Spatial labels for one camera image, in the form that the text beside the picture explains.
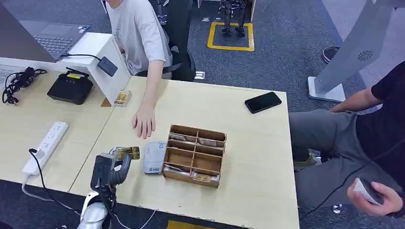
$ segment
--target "wooden table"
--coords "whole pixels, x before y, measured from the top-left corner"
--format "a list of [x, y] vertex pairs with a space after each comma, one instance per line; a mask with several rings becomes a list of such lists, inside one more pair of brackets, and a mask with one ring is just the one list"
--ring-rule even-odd
[[[44, 167], [45, 184], [66, 192], [76, 179], [113, 108], [101, 107], [105, 96], [97, 84], [83, 105], [51, 99], [47, 92], [58, 75], [36, 77], [31, 86], [15, 94], [18, 106], [0, 104], [0, 179], [24, 181], [21, 170], [30, 157], [28, 149], [37, 148], [57, 121], [67, 122], [69, 129]], [[39, 177], [30, 181], [42, 186]]]
[[138, 139], [131, 118], [142, 99], [146, 78], [132, 77], [126, 107], [116, 107], [70, 192], [87, 195], [97, 154], [114, 146], [140, 146], [166, 140], [171, 124], [227, 133], [219, 188], [160, 175], [145, 175], [133, 161], [117, 187], [120, 203], [255, 229], [298, 229], [298, 208], [290, 145], [287, 98], [282, 105], [250, 114], [244, 100], [264, 90], [162, 80], [155, 108], [156, 131]]

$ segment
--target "coiled black cable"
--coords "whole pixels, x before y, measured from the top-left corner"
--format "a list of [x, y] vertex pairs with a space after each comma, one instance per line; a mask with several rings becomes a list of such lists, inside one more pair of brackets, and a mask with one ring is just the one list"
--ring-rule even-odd
[[[45, 73], [48, 72], [43, 69], [34, 70], [32, 67], [28, 67], [27, 69], [25, 69], [24, 72], [12, 73], [8, 75], [6, 81], [4, 82], [5, 89], [3, 91], [2, 97], [3, 103], [17, 105], [18, 99], [14, 97], [14, 94], [18, 92], [22, 87], [30, 86], [34, 81], [34, 77]], [[13, 75], [15, 75], [14, 78], [9, 81], [9, 78]]]

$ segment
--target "person's hand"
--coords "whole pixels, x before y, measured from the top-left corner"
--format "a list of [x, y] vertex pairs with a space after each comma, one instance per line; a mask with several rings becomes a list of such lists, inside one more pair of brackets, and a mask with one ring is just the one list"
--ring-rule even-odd
[[138, 137], [146, 139], [155, 131], [155, 111], [152, 103], [143, 102], [132, 118], [132, 127], [136, 129]]
[[119, 46], [119, 51], [120, 51], [121, 54], [125, 54], [125, 49], [123, 47], [121, 47], [121, 46]]
[[360, 192], [355, 192], [357, 179], [347, 189], [347, 196], [359, 210], [371, 216], [384, 216], [393, 212], [398, 212], [403, 206], [402, 198], [395, 190], [377, 182], [371, 182], [371, 186], [382, 194], [384, 204], [376, 205], [368, 202]]

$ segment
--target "yellow floor marking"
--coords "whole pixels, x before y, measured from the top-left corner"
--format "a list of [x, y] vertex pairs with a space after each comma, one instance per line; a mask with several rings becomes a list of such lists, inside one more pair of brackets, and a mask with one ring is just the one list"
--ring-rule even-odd
[[167, 229], [213, 229], [213, 228], [207, 228], [189, 223], [182, 223], [169, 220], [169, 223], [167, 224]]
[[[224, 25], [223, 22], [212, 22], [210, 28], [210, 35], [208, 36], [207, 46], [211, 49], [223, 49], [223, 50], [237, 50], [237, 51], [254, 51], [255, 50], [255, 42], [253, 40], [253, 24], [252, 23], [245, 23], [243, 26], [247, 27], [247, 36], [249, 41], [249, 47], [237, 47], [237, 46], [221, 46], [221, 45], [214, 45], [214, 34], [215, 34], [215, 27], [217, 25]], [[238, 23], [231, 23], [232, 26], [238, 26]]]

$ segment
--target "computer monitor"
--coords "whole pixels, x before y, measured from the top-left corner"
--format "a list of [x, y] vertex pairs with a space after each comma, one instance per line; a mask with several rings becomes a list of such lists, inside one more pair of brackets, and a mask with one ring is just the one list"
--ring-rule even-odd
[[0, 57], [56, 62], [1, 3], [0, 31]]

